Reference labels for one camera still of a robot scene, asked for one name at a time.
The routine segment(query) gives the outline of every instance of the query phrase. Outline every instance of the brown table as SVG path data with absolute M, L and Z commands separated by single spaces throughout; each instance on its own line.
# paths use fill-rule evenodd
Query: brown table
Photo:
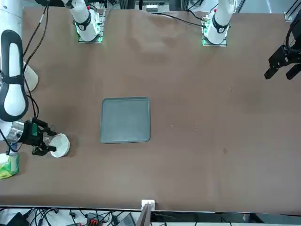
M 110 12 L 102 44 L 78 44 L 68 10 L 49 13 L 33 95 L 70 152 L 24 147 L 0 203 L 300 213 L 301 77 L 263 76 L 289 27 L 283 15 L 234 15 L 219 48 L 202 47 L 198 27 L 136 10 Z M 25 9 L 25 44 L 40 15 Z M 102 100 L 128 96 L 150 98 L 150 141 L 101 144 Z

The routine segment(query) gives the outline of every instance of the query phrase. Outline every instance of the black cable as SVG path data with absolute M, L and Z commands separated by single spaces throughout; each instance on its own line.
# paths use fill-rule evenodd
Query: black cable
M 230 226 L 232 226 L 232 223 L 230 221 L 226 221 L 223 217 L 221 217 L 221 222 L 229 223 Z
M 88 218 L 88 214 L 84 214 L 83 211 L 81 211 L 80 209 L 79 209 L 79 211 L 80 211 L 80 213 L 81 213 L 85 218 Z
M 42 20 L 43 20 L 43 18 L 44 18 L 45 12 L 46 12 L 46 8 L 47 8 L 47 7 L 44 7 L 44 11 L 43 11 L 43 14 L 42 14 L 42 16 L 41 16 L 41 19 L 40 19 L 40 21 L 39 21 L 39 23 L 38 23 L 38 26 L 37 26 L 36 29 L 34 30 L 34 32 L 33 32 L 32 36 L 31 36 L 31 38 L 29 39 L 29 42 L 28 42 L 28 44 L 27 44 L 27 46 L 26 46 L 26 49 L 25 49 L 25 51 L 24 51 L 24 53 L 23 53 L 23 56 L 25 56 L 25 54 L 27 53 L 27 50 L 28 50 L 28 48 L 29 48 L 29 46 L 30 46 L 30 44 L 31 44 L 31 42 L 32 42 L 32 39 L 33 39 L 34 35 L 37 33 L 37 31 L 38 31 L 38 29 L 39 29 L 39 27 L 40 27 L 40 25 L 41 25 L 41 23 L 42 23 Z
M 38 48 L 40 47 L 40 45 L 42 44 L 44 38 L 45 38 L 45 35 L 46 35 L 46 30 L 47 30 L 47 25 L 48 25 L 48 17 L 49 17 L 49 6 L 47 6 L 47 15 L 46 15 L 46 23 L 45 23 L 45 29 L 44 29 L 44 32 L 43 32 L 43 35 L 42 35 L 42 38 L 40 40 L 40 42 L 38 43 L 37 47 L 35 48 L 35 50 L 31 53 L 31 55 L 28 57 L 26 63 L 25 63 L 25 66 L 24 66 L 24 69 L 23 71 L 25 71 L 29 61 L 31 60 L 31 58 L 33 57 L 33 55 L 37 52 Z
M 25 219 L 27 219 L 33 212 L 34 208 L 31 208 L 30 210 L 28 210 L 25 214 L 23 214 L 23 217 Z
M 288 17 L 290 17 L 295 11 L 296 9 L 299 7 L 299 5 L 301 4 L 301 2 L 296 6 L 296 8 L 290 13 L 290 15 L 288 15 Z
M 26 96 L 31 100 L 33 101 L 33 103 L 35 104 L 36 108 L 37 108 L 37 118 L 39 116 L 39 113 L 40 113 L 40 109 L 39 109 L 39 106 L 37 104 L 37 102 L 33 99 L 33 97 L 29 96 L 28 94 L 26 94 Z
M 29 63 L 29 61 L 31 60 L 31 58 L 33 57 L 33 55 L 37 52 L 38 48 L 40 47 L 41 43 L 43 42 L 44 40 L 44 37 L 45 37 L 45 34 L 46 34 L 46 30 L 47 30 L 47 25 L 48 25 L 48 18 L 49 18 L 49 5 L 47 5 L 47 7 L 45 8 L 47 9 L 47 15 L 46 15 L 46 23 L 45 23 L 45 29 L 44 29 L 44 32 L 43 32 L 43 35 L 42 35 L 42 38 L 40 40 L 40 42 L 38 43 L 37 47 L 35 48 L 35 50 L 32 52 L 32 54 L 28 57 L 26 63 L 25 63 L 25 66 L 23 68 L 23 74 L 25 73 L 25 70 L 26 70 L 26 67 Z M 37 118 L 37 114 L 36 114 L 36 111 L 35 111 L 35 107 L 34 107 L 34 101 L 33 101 L 33 98 L 32 98 L 32 93 L 31 91 L 29 90 L 29 86 L 28 86 L 28 83 L 27 83 L 27 80 L 26 78 L 24 77 L 24 82 L 25 82 L 25 85 L 28 89 L 28 93 L 29 93 L 29 96 L 30 96 L 30 99 L 32 101 L 32 108 L 33 108 L 33 115 L 35 118 Z
M 186 12 L 191 13 L 196 19 L 203 20 L 203 18 L 198 17 L 198 16 L 197 16 L 194 12 L 192 12 L 190 9 L 186 10 Z
M 116 219 L 118 220 L 118 217 L 119 217 L 122 213 L 124 213 L 124 211 L 121 211 L 121 212 L 120 212 L 119 214 L 117 214 L 116 216 L 114 216 L 113 213 L 111 213 L 111 214 L 112 214 L 112 219 L 111 219 L 111 222 L 110 222 L 107 226 L 113 225 L 113 217 L 116 217 Z
M 77 223 L 75 222 L 75 220 L 74 220 L 74 218 L 73 218 L 73 215 L 72 215 L 71 213 L 72 213 L 71 210 L 69 210 L 69 215 L 70 215 L 70 217 L 72 218 L 72 221 L 74 222 L 74 225 L 76 226 Z
M 209 13 L 211 13 L 211 11 L 214 10 L 214 8 L 217 7 L 217 5 L 218 3 L 215 6 L 213 6 L 213 8 L 209 11 Z
M 37 215 L 35 214 L 35 217 L 32 219 L 31 223 L 29 224 L 29 226 L 31 226 L 33 224 L 33 221 L 36 219 L 36 217 L 40 215 L 40 213 L 38 213 Z
M 97 210 L 95 210 L 95 212 L 96 212 L 96 215 L 97 215 L 97 221 L 99 222 L 99 216 L 98 216 Z
M 292 32 L 292 27 L 294 27 L 296 25 L 296 23 L 300 20 L 301 17 L 301 10 L 298 12 L 298 14 L 296 15 L 295 19 L 292 21 L 292 23 L 290 24 L 290 27 L 287 31 L 287 34 L 286 34 L 286 38 L 285 38 L 285 47 L 287 48 L 287 50 L 289 52 L 293 52 L 293 53 L 301 53 L 301 49 L 293 49 L 290 47 L 289 45 L 289 39 L 290 39 L 290 36 L 291 36 L 291 32 Z
M 172 16 L 172 15 L 168 15 L 168 14 L 161 14 L 161 15 L 164 15 L 164 16 L 169 16 L 169 17 L 171 17 L 171 18 L 173 18 L 173 19 L 180 20 L 180 21 L 183 21 L 183 22 L 185 22 L 185 23 L 188 23 L 188 24 L 192 24 L 192 25 L 195 25 L 195 26 L 198 26 L 198 27 L 204 27 L 204 28 L 206 28 L 206 26 L 205 26 L 205 25 L 201 25 L 201 24 L 195 24 L 195 23 L 192 23 L 192 22 L 189 22 L 189 21 L 186 21 L 186 20 L 182 20 L 182 19 L 180 19 L 180 18 L 177 18 L 177 17 L 175 17 L 175 16 Z
M 45 210 L 39 210 L 39 212 L 42 215 L 42 217 L 40 219 L 41 223 L 43 224 L 43 220 L 45 219 L 47 221 L 48 226 L 51 226 L 50 222 L 48 221 L 46 211 Z
M 160 214 L 160 213 L 153 213 L 153 214 L 154 214 L 154 215 L 157 215 L 157 216 L 169 217 L 169 218 L 173 218 L 173 219 L 177 220 L 177 218 L 175 218 L 174 216 L 165 215 L 165 214 Z
M 36 226 L 38 226 L 38 224 L 37 224 L 37 212 L 38 212 L 38 210 L 36 210 L 36 212 L 34 213 L 34 222 L 36 223 Z
M 3 140 L 5 141 L 6 145 L 8 146 L 8 150 L 6 151 L 6 155 L 9 155 L 9 153 L 12 151 L 12 152 L 17 152 L 16 150 L 14 150 L 12 148 L 12 146 L 9 144 L 8 140 L 6 139 L 6 137 L 4 136 L 2 130 L 0 129 L 0 134 L 3 138 Z
M 194 7 L 195 5 L 197 5 L 199 2 L 203 2 L 203 0 L 198 0 L 198 1 L 196 1 L 196 3 L 194 3 L 192 6 L 190 6 L 189 9 L 193 8 L 193 7 Z

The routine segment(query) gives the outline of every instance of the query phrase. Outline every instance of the cable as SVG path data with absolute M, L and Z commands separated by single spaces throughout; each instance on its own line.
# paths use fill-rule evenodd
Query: cable
M 3 140 L 5 141 L 6 145 L 8 146 L 8 150 L 6 151 L 6 155 L 9 155 L 9 153 L 12 151 L 12 152 L 17 152 L 16 150 L 14 150 L 12 148 L 12 146 L 9 144 L 8 140 L 6 139 L 6 137 L 4 136 L 2 130 L 0 129 L 0 134 L 3 138 Z
M 38 48 L 40 47 L 41 43 L 43 42 L 44 40 L 44 37 L 45 37 L 45 34 L 46 34 L 46 30 L 47 30 L 47 25 L 48 25 L 48 18 L 49 18 L 49 4 L 47 5 L 47 7 L 45 8 L 47 9 L 47 16 L 46 16 L 46 23 L 45 23 L 45 29 L 44 29 L 44 32 L 43 32 L 43 35 L 42 35 L 42 38 L 40 40 L 40 42 L 38 43 L 37 47 L 35 48 L 35 50 L 32 52 L 32 54 L 28 57 L 26 63 L 25 63 L 25 66 L 23 68 L 23 72 L 25 73 L 25 70 L 26 70 L 26 67 L 29 63 L 29 61 L 31 60 L 31 58 L 33 57 L 33 55 L 37 52 Z M 25 82 L 25 85 L 28 89 L 28 93 L 29 93 L 29 96 L 30 96 L 30 99 L 32 101 L 32 108 L 33 108 L 33 115 L 35 118 L 37 118 L 37 114 L 36 114 L 36 111 L 35 111 L 35 107 L 34 107 L 34 101 L 33 101 L 33 98 L 32 98 L 32 94 L 31 94 L 31 91 L 29 90 L 29 86 L 28 86 L 28 83 L 27 83 L 27 80 L 24 76 L 24 82 Z
M 112 214 L 112 219 L 111 219 L 111 222 L 110 222 L 107 226 L 113 225 L 113 217 L 115 217 L 115 218 L 118 220 L 118 217 L 119 217 L 122 213 L 124 213 L 124 211 L 121 211 L 121 212 L 120 212 L 119 214 L 117 214 L 116 216 L 114 216 L 113 213 L 111 213 L 111 214 Z
M 70 217 L 72 218 L 72 221 L 74 222 L 74 225 L 76 226 L 77 223 L 75 222 L 75 220 L 74 220 L 74 218 L 73 218 L 73 214 L 72 214 L 71 210 L 69 210 L 69 215 L 70 215 Z
M 177 18 L 177 17 L 175 17 L 175 16 L 172 16 L 172 15 L 168 15 L 168 14 L 161 14 L 161 15 L 164 15 L 164 16 L 169 16 L 169 17 L 171 17 L 171 18 L 173 18 L 173 19 L 180 20 L 180 21 L 183 21 L 183 22 L 185 22 L 185 23 L 188 23 L 188 24 L 192 24 L 192 25 L 195 25 L 195 26 L 198 26 L 198 27 L 204 27 L 204 28 L 206 28 L 206 26 L 205 26 L 205 25 L 201 25 L 201 24 L 195 24 L 195 23 L 192 23 L 192 22 L 189 22 L 189 21 L 186 21 L 186 20 L 182 20 L 182 19 L 180 19 L 180 18 Z
M 85 218 L 88 218 L 88 214 L 84 214 L 83 211 L 81 211 L 80 209 L 79 209 L 79 211 Z
M 153 214 L 154 214 L 154 215 L 157 215 L 157 216 L 169 217 L 169 218 L 173 218 L 173 219 L 177 220 L 177 218 L 175 218 L 174 216 L 165 215 L 165 214 L 160 214 L 160 213 L 153 213 Z
M 211 13 L 211 11 L 214 10 L 214 8 L 217 7 L 217 5 L 218 3 L 215 6 L 213 6 L 213 8 L 209 11 L 209 13 Z
M 27 219 L 33 212 L 34 208 L 31 208 L 30 210 L 28 210 L 25 214 L 23 214 L 23 217 L 25 219 Z
M 47 221 L 48 226 L 51 226 L 51 224 L 48 221 L 47 213 L 45 210 L 39 210 L 40 214 L 42 215 L 41 219 L 39 220 L 41 224 L 43 224 L 43 220 L 45 219 Z
M 223 217 L 221 217 L 221 222 L 229 223 L 230 226 L 232 226 L 231 222 L 230 221 L 226 221 Z
M 203 17 L 198 17 L 198 16 L 197 16 L 194 12 L 192 12 L 190 9 L 186 10 L 186 12 L 191 13 L 196 19 L 203 20 Z
M 198 0 L 196 1 L 196 3 L 194 3 L 192 6 L 189 7 L 188 10 L 190 10 L 191 8 L 193 8 L 195 5 L 197 5 L 199 2 L 203 2 L 203 0 Z
M 28 48 L 29 48 L 29 46 L 30 46 L 30 44 L 31 44 L 31 42 L 32 42 L 32 39 L 33 39 L 34 35 L 37 33 L 37 30 L 39 29 L 39 27 L 40 27 L 40 25 L 41 25 L 41 23 L 42 23 L 42 20 L 43 20 L 43 18 L 44 18 L 45 12 L 46 12 L 46 8 L 47 8 L 47 7 L 44 7 L 44 10 L 43 10 L 43 14 L 42 14 L 42 16 L 41 16 L 41 19 L 40 19 L 40 21 L 39 21 L 39 23 L 38 23 L 38 26 L 37 26 L 36 29 L 34 30 L 34 32 L 33 32 L 32 36 L 31 36 L 31 38 L 29 39 L 29 42 L 28 42 L 28 44 L 27 44 L 27 46 L 26 46 L 26 49 L 25 49 L 25 51 L 24 51 L 24 53 L 23 53 L 23 56 L 25 56 L 25 54 L 27 53 L 27 50 L 28 50 Z
M 296 25 L 296 23 L 299 21 L 299 17 L 301 16 L 301 10 L 298 12 L 298 14 L 296 15 L 295 19 L 292 21 L 287 34 L 286 34 L 286 38 L 285 38 L 285 47 L 287 48 L 287 50 L 289 52 L 293 52 L 293 53 L 301 53 L 301 49 L 293 49 L 290 47 L 290 45 L 288 44 L 290 36 L 291 36 L 291 32 L 292 32 L 292 27 L 294 27 Z
M 28 94 L 26 94 L 26 96 L 27 96 L 31 101 L 34 102 L 34 104 L 35 104 L 35 106 L 36 106 L 36 108 L 37 108 L 37 118 L 38 118 L 39 113 L 40 113 L 40 109 L 39 109 L 39 106 L 38 106 L 37 102 L 33 99 L 33 97 L 29 96 Z

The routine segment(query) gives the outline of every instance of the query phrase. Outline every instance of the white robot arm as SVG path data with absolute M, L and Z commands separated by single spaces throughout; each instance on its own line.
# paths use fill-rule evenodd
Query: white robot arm
M 27 112 L 24 89 L 22 15 L 20 0 L 0 1 L 0 120 L 13 122 Z
M 210 25 L 205 37 L 212 44 L 217 45 L 224 40 L 234 10 L 234 0 L 219 0 L 216 12 L 210 13 Z
M 60 152 L 69 149 L 68 145 L 61 145 L 69 143 L 65 135 L 53 139 L 56 133 L 37 118 L 21 121 L 28 110 L 24 88 L 21 1 L 0 0 L 0 140 L 7 143 L 7 154 L 15 152 L 11 145 L 20 142 L 33 146 L 34 155 L 52 151 L 60 157 Z
M 88 10 L 84 0 L 62 0 L 66 8 L 69 8 L 75 20 L 77 32 L 83 41 L 92 41 L 100 34 L 99 13 Z

